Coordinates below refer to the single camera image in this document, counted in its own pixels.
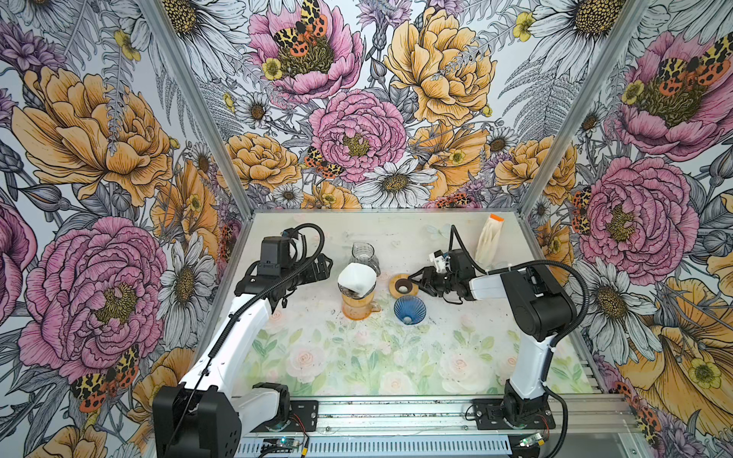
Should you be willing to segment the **blue glass dripper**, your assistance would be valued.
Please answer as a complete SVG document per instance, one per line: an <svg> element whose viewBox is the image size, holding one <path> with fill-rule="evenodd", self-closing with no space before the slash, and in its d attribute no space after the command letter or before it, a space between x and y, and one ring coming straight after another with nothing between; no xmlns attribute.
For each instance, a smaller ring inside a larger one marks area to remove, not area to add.
<svg viewBox="0 0 733 458"><path fill-rule="evenodd" d="M416 296L403 296L393 305L395 317L406 326L420 324L427 317L425 303Z"/></svg>

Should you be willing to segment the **single white coffee filter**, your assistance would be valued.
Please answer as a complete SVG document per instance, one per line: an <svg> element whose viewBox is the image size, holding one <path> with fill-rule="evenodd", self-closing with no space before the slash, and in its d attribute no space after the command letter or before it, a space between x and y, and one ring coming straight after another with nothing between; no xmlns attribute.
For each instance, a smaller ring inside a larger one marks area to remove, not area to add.
<svg viewBox="0 0 733 458"><path fill-rule="evenodd" d="M355 291L368 291L376 286L377 276L368 266L359 263L350 263L340 273L337 284Z"/></svg>

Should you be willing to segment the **white coffee filter stack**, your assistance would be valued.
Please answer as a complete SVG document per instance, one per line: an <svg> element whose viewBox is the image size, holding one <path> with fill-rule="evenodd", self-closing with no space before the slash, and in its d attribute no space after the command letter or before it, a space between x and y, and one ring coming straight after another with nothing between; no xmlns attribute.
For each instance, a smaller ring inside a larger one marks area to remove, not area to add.
<svg viewBox="0 0 733 458"><path fill-rule="evenodd" d="M502 217L491 214L482 228L473 259L485 270L488 270L494 261L503 224L504 219Z"/></svg>

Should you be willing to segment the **clear grey glass pitcher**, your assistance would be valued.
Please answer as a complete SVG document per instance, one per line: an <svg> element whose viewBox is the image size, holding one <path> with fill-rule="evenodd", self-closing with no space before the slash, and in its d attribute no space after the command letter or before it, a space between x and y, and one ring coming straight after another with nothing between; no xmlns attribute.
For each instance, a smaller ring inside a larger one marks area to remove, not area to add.
<svg viewBox="0 0 733 458"><path fill-rule="evenodd" d="M381 267L375 248L368 242L355 242L352 245L350 261L370 267L377 277L381 275Z"/></svg>

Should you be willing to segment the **orange glass pitcher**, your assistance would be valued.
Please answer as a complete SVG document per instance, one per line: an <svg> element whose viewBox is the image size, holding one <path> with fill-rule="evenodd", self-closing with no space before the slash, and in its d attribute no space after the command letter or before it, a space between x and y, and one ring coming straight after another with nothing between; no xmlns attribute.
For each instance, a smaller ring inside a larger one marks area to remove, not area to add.
<svg viewBox="0 0 733 458"><path fill-rule="evenodd" d="M364 298L354 299L347 295L342 296L342 312L353 321L362 321L373 313L381 312L381 306L374 301L374 293L366 295Z"/></svg>

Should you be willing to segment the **grey glass dripper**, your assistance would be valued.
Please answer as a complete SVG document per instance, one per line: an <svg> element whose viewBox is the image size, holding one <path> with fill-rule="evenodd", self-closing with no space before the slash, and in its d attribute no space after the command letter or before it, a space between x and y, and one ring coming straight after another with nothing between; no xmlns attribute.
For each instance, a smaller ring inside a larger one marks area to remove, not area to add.
<svg viewBox="0 0 733 458"><path fill-rule="evenodd" d="M360 291L355 291L355 290L349 289L349 288L347 288L347 287L342 286L341 284L339 284L339 290L340 290L342 296L345 297L345 298L348 298L348 299L355 300L355 301L360 301L360 300L368 297L369 295L371 295L374 292L374 289L375 289L375 286L373 285L368 291L362 291L362 292L360 292Z"/></svg>

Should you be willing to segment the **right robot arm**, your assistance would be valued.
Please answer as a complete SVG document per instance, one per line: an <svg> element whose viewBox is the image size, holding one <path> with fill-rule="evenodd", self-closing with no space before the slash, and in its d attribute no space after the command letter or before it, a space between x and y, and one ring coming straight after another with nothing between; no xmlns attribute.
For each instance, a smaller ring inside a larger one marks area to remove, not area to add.
<svg viewBox="0 0 733 458"><path fill-rule="evenodd" d="M573 272L570 266L549 260L486 270L459 249L433 253L431 265L406 277L431 297L454 293L460 303L508 302L521 331L517 362L498 405L487 399L473 402L479 429L500 422L506 429L554 425L547 378L555 348L578 324L578 311L551 271L553 267Z"/></svg>

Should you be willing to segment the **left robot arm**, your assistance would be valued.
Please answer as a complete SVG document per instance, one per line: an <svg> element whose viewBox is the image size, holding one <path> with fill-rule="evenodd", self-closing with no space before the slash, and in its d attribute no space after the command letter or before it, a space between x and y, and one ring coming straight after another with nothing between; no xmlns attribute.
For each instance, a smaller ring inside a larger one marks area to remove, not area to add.
<svg viewBox="0 0 733 458"><path fill-rule="evenodd" d="M277 306L304 284L329 278L325 254L282 261L264 255L237 283L225 323L204 355L175 387L152 402L156 453L160 457L232 457L244 433L289 417L285 385L259 383L240 401L234 385L247 353Z"/></svg>

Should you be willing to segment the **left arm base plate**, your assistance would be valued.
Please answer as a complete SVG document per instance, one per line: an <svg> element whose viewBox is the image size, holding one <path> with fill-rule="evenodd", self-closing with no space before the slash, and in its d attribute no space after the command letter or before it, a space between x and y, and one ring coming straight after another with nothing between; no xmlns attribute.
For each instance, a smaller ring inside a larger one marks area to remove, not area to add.
<svg viewBox="0 0 733 458"><path fill-rule="evenodd" d="M292 400L289 416L284 424L286 432L315 432L318 425L320 403L316 400Z"/></svg>

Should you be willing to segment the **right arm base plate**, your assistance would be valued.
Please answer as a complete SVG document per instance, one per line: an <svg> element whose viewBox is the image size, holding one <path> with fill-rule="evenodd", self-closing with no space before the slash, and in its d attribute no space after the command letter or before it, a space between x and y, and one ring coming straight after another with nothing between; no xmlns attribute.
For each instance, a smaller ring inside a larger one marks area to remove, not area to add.
<svg viewBox="0 0 733 458"><path fill-rule="evenodd" d="M475 399L464 412L464 419L475 422L480 431L551 431L557 426L545 398L530 401L514 401L509 398Z"/></svg>

